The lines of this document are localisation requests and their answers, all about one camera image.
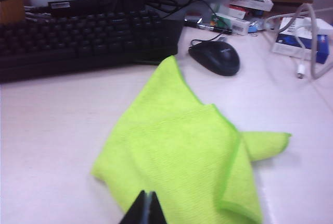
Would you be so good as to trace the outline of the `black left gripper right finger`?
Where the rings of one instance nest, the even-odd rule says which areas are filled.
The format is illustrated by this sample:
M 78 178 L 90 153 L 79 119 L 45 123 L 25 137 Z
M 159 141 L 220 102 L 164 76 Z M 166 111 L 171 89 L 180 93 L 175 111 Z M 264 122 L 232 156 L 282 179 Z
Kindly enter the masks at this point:
M 162 207 L 158 200 L 157 194 L 154 191 L 150 192 L 150 205 L 149 205 L 149 216 L 148 223 L 150 224 L 166 224 L 166 218 L 164 216 Z

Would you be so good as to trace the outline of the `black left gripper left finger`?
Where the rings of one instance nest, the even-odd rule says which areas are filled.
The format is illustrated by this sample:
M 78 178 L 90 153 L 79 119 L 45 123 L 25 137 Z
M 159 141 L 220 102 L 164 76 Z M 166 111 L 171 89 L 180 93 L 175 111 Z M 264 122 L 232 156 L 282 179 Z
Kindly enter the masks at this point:
M 119 224 L 141 223 L 147 193 L 141 190 Z

